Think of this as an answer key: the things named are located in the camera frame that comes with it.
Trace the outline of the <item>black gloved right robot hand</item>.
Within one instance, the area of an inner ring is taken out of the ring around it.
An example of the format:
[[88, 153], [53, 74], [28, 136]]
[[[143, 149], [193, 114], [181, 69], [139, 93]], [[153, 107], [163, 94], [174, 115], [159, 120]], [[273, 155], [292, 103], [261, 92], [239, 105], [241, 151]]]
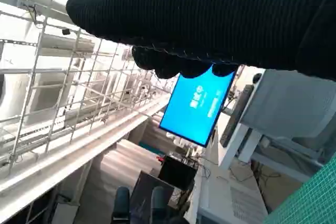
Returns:
[[335, 0], [68, 0], [66, 11], [162, 79], [246, 65], [335, 80]]

